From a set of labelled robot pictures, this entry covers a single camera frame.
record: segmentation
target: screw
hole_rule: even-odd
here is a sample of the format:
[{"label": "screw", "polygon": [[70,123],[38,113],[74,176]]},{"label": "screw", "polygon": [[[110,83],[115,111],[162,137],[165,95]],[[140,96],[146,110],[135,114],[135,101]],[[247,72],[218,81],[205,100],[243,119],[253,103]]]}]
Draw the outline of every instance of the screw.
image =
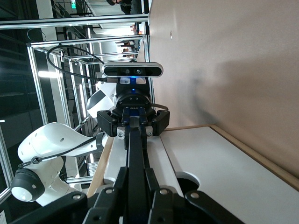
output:
[{"label": "screw", "polygon": [[199,195],[196,192],[193,192],[191,193],[191,197],[197,199],[199,198]]},{"label": "screw", "polygon": [[81,195],[74,195],[74,196],[73,196],[73,199],[74,199],[74,200],[78,200],[78,199],[80,199],[80,198],[81,198]]},{"label": "screw", "polygon": [[107,189],[105,192],[106,194],[111,194],[113,192],[113,189]]},{"label": "screw", "polygon": [[168,194],[168,190],[166,190],[166,189],[161,189],[161,190],[160,190],[160,194],[161,194],[161,195],[167,195],[167,194]]}]

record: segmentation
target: cable clip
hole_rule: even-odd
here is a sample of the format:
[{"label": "cable clip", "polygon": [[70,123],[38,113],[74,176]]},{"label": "cable clip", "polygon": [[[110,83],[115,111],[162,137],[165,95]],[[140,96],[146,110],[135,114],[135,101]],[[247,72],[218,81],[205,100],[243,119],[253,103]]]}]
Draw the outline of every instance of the cable clip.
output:
[{"label": "cable clip", "polygon": [[31,159],[31,164],[39,164],[40,163],[40,161],[39,161],[39,157],[33,157],[32,159]]},{"label": "cable clip", "polygon": [[64,62],[64,50],[60,50],[60,61]]}]

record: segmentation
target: person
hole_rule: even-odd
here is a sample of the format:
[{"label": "person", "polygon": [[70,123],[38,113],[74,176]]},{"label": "person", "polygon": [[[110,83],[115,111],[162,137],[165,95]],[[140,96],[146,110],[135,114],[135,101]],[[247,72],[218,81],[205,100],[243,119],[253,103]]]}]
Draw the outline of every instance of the person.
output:
[{"label": "person", "polygon": [[126,14],[141,14],[141,1],[140,0],[106,0],[109,5],[114,6],[115,4],[119,4],[121,6],[121,10]]},{"label": "person", "polygon": [[132,9],[132,0],[106,0],[109,5],[114,6],[115,4],[119,4],[121,6],[121,10],[126,14],[130,15]]}]

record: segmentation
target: camera lens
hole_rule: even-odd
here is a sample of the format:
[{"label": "camera lens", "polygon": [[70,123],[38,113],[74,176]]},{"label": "camera lens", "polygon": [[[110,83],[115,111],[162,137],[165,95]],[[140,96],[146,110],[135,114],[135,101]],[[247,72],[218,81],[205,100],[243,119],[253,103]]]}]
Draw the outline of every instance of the camera lens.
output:
[{"label": "camera lens", "polygon": [[135,74],[140,75],[142,73],[141,69],[135,69]]}]

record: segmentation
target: metal profile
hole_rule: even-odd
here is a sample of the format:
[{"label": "metal profile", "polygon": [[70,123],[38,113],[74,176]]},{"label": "metal profile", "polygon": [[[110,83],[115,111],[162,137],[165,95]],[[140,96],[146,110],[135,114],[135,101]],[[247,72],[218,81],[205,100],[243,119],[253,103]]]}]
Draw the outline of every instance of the metal profile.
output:
[{"label": "metal profile", "polygon": [[2,191],[0,194],[0,204],[2,204],[10,195],[11,195],[10,188],[6,188],[4,191]]},{"label": "metal profile", "polygon": [[[54,59],[55,66],[59,67],[57,56],[54,55],[53,59]],[[62,104],[62,111],[64,113],[64,121],[67,126],[71,127],[71,119],[69,116],[69,108],[67,105],[67,100],[66,100],[66,95],[65,95],[64,81],[63,81],[63,78],[61,77],[61,72],[57,69],[55,69],[55,70],[57,73],[58,89],[59,89],[60,100],[61,100],[61,104]]]},{"label": "metal profile", "polygon": [[2,166],[2,171],[5,177],[6,185],[10,187],[10,184],[14,178],[14,174],[13,174],[13,170],[11,169],[9,156],[7,153],[1,126],[0,126],[0,163]]},{"label": "metal profile", "polygon": [[46,111],[45,102],[43,99],[43,91],[41,87],[41,81],[39,80],[38,71],[37,71],[37,64],[36,64],[36,57],[34,54],[34,50],[32,47],[27,47],[29,60],[31,65],[31,70],[33,74],[34,84],[36,86],[36,95],[38,99],[39,108],[41,110],[41,116],[43,120],[43,125],[48,124],[48,116]]},{"label": "metal profile", "polygon": [[[143,46],[144,46],[144,60],[145,62],[150,62],[150,36],[149,35],[143,35]],[[156,101],[155,101],[154,84],[152,78],[149,78],[149,88],[150,88],[151,101],[154,104]]]},{"label": "metal profile", "polygon": [[75,183],[75,184],[84,184],[84,183],[91,183],[93,180],[93,176],[84,176],[79,178],[67,178],[68,184]]},{"label": "metal profile", "polygon": [[[105,56],[120,56],[120,55],[138,55],[138,51],[131,51],[131,52],[123,52],[123,53],[106,53],[106,54],[96,54],[97,57],[105,57]],[[83,55],[83,56],[71,56],[71,59],[87,59],[93,58],[91,55]]]},{"label": "metal profile", "polygon": [[[73,72],[73,64],[70,59],[69,59],[69,65],[70,65],[70,72]],[[81,121],[82,121],[81,111],[80,111],[80,105],[79,105],[79,100],[78,100],[76,81],[75,81],[75,77],[73,75],[71,75],[71,84],[73,86],[73,94],[74,94],[75,104],[76,104],[76,108],[77,108],[78,121],[79,121],[79,123],[81,123]]]},{"label": "metal profile", "polygon": [[46,27],[72,27],[88,26],[105,23],[118,22],[146,22],[149,21],[148,14],[138,15],[112,15],[112,16],[93,16],[80,18],[60,18],[60,19],[42,19],[42,20],[16,20],[0,22],[0,29],[29,29]]},{"label": "metal profile", "polygon": [[[79,62],[79,67],[80,67],[80,74],[84,75],[83,66],[82,66],[81,62]],[[85,104],[85,112],[86,112],[86,115],[88,115],[88,112],[87,112],[87,93],[86,93],[85,79],[84,78],[81,78],[81,79],[82,79],[82,88],[83,88],[83,97],[84,97],[84,102],[82,102],[82,103]]]},{"label": "metal profile", "polygon": [[[86,64],[85,67],[86,67],[87,77],[90,77],[88,64]],[[88,79],[88,87],[89,87],[89,92],[90,92],[90,96],[91,96],[93,94],[93,90],[92,90],[92,83],[91,83],[90,79]]]},{"label": "metal profile", "polygon": [[[122,58],[122,59],[117,59],[117,60],[107,60],[103,61],[104,63],[106,62],[129,62],[129,61],[137,61],[136,58]],[[91,65],[91,64],[101,64],[101,62],[86,62],[86,64]]]},{"label": "metal profile", "polygon": [[97,42],[109,42],[109,41],[123,41],[123,40],[139,40],[142,39],[142,35],[126,35],[126,36],[107,36],[98,38],[88,38],[88,39],[76,39],[76,40],[65,40],[65,41],[46,41],[46,42],[35,42],[29,43],[33,48],[41,47],[54,47],[58,45],[77,45],[84,43],[97,43]]}]

